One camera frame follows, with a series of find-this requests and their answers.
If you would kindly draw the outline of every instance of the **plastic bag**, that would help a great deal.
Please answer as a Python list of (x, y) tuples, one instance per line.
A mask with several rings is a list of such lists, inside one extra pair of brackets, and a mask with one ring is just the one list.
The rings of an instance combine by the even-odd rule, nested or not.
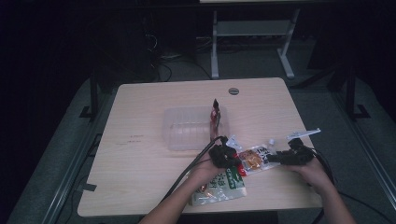
[(267, 155), (276, 154), (273, 139), (270, 139), (269, 144), (262, 144), (244, 150), (233, 135), (227, 142), (227, 146), (235, 148), (238, 153), (242, 163), (238, 165), (237, 170), (241, 176), (253, 175), (279, 165), (278, 162), (269, 162), (267, 159)]
[(190, 200), (190, 205), (203, 205), (217, 203), (247, 196), (242, 176), (235, 167), (226, 169), (218, 174), (204, 187), (195, 191)]

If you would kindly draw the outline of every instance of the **clear plastic container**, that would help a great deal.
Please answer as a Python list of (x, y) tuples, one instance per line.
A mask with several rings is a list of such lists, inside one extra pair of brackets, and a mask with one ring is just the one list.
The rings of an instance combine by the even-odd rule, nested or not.
[[(227, 109), (219, 107), (219, 135), (229, 136)], [(163, 117), (163, 140), (171, 150), (202, 150), (210, 142), (211, 106), (174, 107)]]

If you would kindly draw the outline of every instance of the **black cable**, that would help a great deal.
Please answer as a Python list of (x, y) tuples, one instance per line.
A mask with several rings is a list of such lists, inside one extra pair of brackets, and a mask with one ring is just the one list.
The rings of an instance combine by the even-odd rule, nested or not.
[(165, 68), (167, 68), (167, 69), (169, 70), (169, 76), (168, 76), (168, 78), (167, 78), (166, 80), (163, 80), (163, 79), (161, 78), (160, 72), (159, 72), (158, 69), (157, 69), (157, 71), (158, 71), (158, 78), (160, 79), (160, 81), (161, 81), (161, 82), (167, 82), (167, 81), (169, 81), (169, 80), (171, 79), (171, 77), (172, 77), (172, 69), (171, 69), (170, 67), (168, 67), (167, 65), (163, 64), (163, 63), (159, 63), (158, 66), (163, 66), (163, 67), (165, 67)]
[(199, 165), (199, 164), (201, 164), (201, 163), (203, 163), (203, 162), (206, 162), (206, 161), (211, 161), (211, 160), (212, 160), (212, 159), (207, 159), (207, 160), (204, 160), (204, 161), (197, 162), (197, 163), (195, 163), (194, 166)]
[(189, 166), (187, 166), (187, 168), (181, 173), (181, 175), (177, 178), (177, 180), (175, 181), (175, 183), (172, 185), (172, 187), (168, 190), (168, 192), (165, 194), (165, 196), (163, 197), (163, 199), (161, 200), (161, 202), (163, 200), (165, 200), (167, 197), (169, 197), (169, 195), (172, 194), (172, 192), (175, 190), (175, 188), (177, 187), (177, 185), (180, 183), (181, 179), (186, 175), (186, 173), (192, 168), (194, 167), (198, 160), (200, 160), (204, 154), (213, 147), (213, 145), (215, 144), (215, 142), (217, 140), (219, 140), (220, 138), (222, 138), (223, 136), (219, 136), (215, 139), (213, 139), (198, 155), (197, 157), (195, 157), (195, 159), (192, 161), (192, 163), (190, 163)]
[[(91, 145), (90, 145), (90, 148), (88, 149), (87, 154), (85, 155), (84, 161), (81, 163), (81, 165), (80, 165), (79, 168), (78, 168), (78, 173), (81, 171), (82, 166), (84, 165), (84, 163), (85, 163), (85, 161), (88, 159), (88, 157), (91, 156), (91, 153), (93, 152), (93, 150), (94, 150), (96, 147), (99, 146), (99, 143), (100, 143), (100, 140), (98, 140), (98, 137), (99, 137), (99, 136), (102, 136), (102, 134), (101, 134), (101, 133), (98, 133), (98, 134), (93, 138), (93, 141), (92, 141), (92, 143), (91, 143)], [(79, 185), (81, 184), (81, 181), (82, 181), (85, 177), (88, 177), (88, 176), (89, 176), (89, 175), (84, 175), (84, 176), (78, 181), (77, 186), (79, 186)], [(73, 180), (73, 185), (72, 185), (72, 186), (75, 185), (76, 180), (77, 180), (77, 177), (75, 177), (75, 179)], [(73, 215), (73, 201), (74, 201), (74, 196), (75, 196), (75, 194), (76, 194), (76, 190), (73, 189), (73, 193), (72, 193), (72, 195), (71, 195), (71, 211), (70, 211), (70, 215), (69, 215), (69, 217), (67, 218), (67, 220), (66, 220), (65, 223), (69, 222), (71, 216)]]
[(202, 52), (205, 49), (209, 49), (212, 47), (212, 37), (208, 36), (208, 37), (203, 37), (202, 39), (208, 39), (206, 42), (204, 42), (203, 44), (197, 43), (197, 47), (196, 47), (196, 51), (197, 52)]
[(199, 68), (201, 68), (201, 70), (205, 72), (206, 76), (207, 76), (210, 80), (213, 79), (212, 76), (210, 76), (210, 75), (206, 72), (206, 70), (205, 70), (200, 64), (198, 64), (198, 63), (196, 63), (196, 62), (192, 62), (192, 61), (188, 61), (188, 60), (180, 60), (180, 61), (169, 61), (169, 60), (166, 60), (165, 62), (166, 62), (166, 63), (192, 63), (192, 64), (198, 66)]
[[(323, 169), (324, 169), (325, 173), (326, 173), (327, 176), (330, 178), (330, 180), (332, 181), (332, 183), (335, 185), (335, 179), (334, 179), (334, 176), (333, 176), (333, 174), (332, 174), (332, 169), (331, 169), (329, 163), (326, 161), (326, 159), (325, 159), (323, 156), (319, 156), (319, 154), (318, 154), (317, 152), (315, 152), (315, 151), (317, 151), (316, 149), (315, 149), (315, 151), (314, 151), (313, 148), (309, 148), (309, 149), (312, 150), (312, 152), (314, 153), (314, 155), (316, 156), (316, 158), (318, 159), (318, 161), (319, 161), (319, 162), (321, 163), (321, 165), (323, 166)], [(345, 194), (345, 193), (342, 192), (342, 191), (338, 191), (338, 193), (339, 193), (340, 195), (344, 196), (344, 197), (347, 197), (347, 198), (350, 199), (350, 200), (353, 200), (353, 201), (355, 201), (355, 202), (357, 202), (357, 203), (361, 203), (361, 204), (365, 205), (366, 207), (372, 209), (374, 212), (376, 212), (377, 214), (379, 214), (379, 215), (380, 215), (382, 218), (384, 218), (388, 223), (394, 224), (394, 222), (392, 222), (385, 214), (381, 213), (379, 210), (377, 210), (376, 208), (372, 207), (370, 204), (365, 203), (365, 202), (363, 202), (363, 201), (361, 201), (361, 200), (359, 200), (359, 199), (356, 199), (356, 198), (354, 198), (354, 197), (352, 197), (352, 196), (350, 196), (350, 195), (347, 195), (347, 194)], [(320, 213), (318, 214), (318, 216), (315, 218), (315, 220), (314, 220), (312, 223), (313, 223), (313, 224), (318, 223), (318, 222), (323, 218), (323, 216), (324, 216), (324, 211), (323, 211), (323, 209), (322, 209), (322, 210), (320, 211)]]
[(342, 191), (338, 191), (338, 193), (339, 193), (340, 195), (344, 196), (344, 197), (347, 197), (347, 198), (350, 199), (350, 200), (353, 200), (353, 201), (355, 201), (355, 202), (357, 202), (357, 203), (363, 204), (364, 206), (366, 206), (366, 207), (372, 209), (372, 210), (375, 211), (377, 214), (379, 214), (379, 215), (380, 215), (382, 218), (384, 218), (388, 223), (394, 224), (394, 222), (392, 222), (392, 220), (390, 220), (390, 218), (388, 218), (385, 214), (383, 214), (382, 212), (380, 212), (378, 209), (372, 207), (370, 204), (365, 203), (365, 202), (363, 202), (363, 201), (361, 201), (361, 200), (359, 200), (359, 199), (356, 199), (356, 198), (354, 198), (354, 197), (352, 197), (352, 196), (350, 196), (350, 195), (347, 195), (347, 194), (345, 194), (345, 193), (342, 192)]
[[(84, 179), (84, 178), (86, 178), (86, 177), (88, 177), (88, 175), (84, 175), (79, 181), (78, 181), (78, 184), (77, 184), (77, 186), (79, 186), (80, 184), (81, 184), (81, 182), (82, 182), (82, 180)], [(64, 223), (64, 224), (67, 224), (69, 221), (70, 221), (70, 218), (72, 217), (72, 215), (73, 215), (73, 203), (74, 203), (74, 196), (75, 196), (75, 194), (76, 194), (76, 190), (74, 189), (74, 191), (73, 191), (73, 193), (72, 193), (72, 197), (71, 197), (71, 208), (70, 208), (70, 214), (69, 214), (69, 217), (67, 218), (67, 220), (66, 220), (66, 222)]]

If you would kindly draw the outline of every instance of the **small round hole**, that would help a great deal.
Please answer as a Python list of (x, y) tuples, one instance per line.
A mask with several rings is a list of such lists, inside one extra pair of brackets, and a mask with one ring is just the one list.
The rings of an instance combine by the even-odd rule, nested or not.
[(231, 95), (237, 95), (239, 94), (239, 90), (237, 88), (230, 88), (228, 90), (228, 93), (230, 93)]

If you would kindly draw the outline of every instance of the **wooden table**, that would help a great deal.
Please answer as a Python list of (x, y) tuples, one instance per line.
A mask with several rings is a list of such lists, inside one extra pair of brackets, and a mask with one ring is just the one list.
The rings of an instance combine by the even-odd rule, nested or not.
[[(230, 88), (239, 94), (231, 95)], [(281, 78), (230, 79), (122, 85), (117, 93), (78, 207), (83, 217), (143, 215), (163, 198), (199, 151), (169, 150), (162, 137), (168, 108), (213, 104), (227, 108), (230, 132), (244, 147), (276, 140), (304, 124)], [(312, 147), (309, 137), (302, 138)], [(297, 174), (281, 166), (244, 178), (247, 197), (201, 206), (184, 213), (321, 207), (319, 196)]]

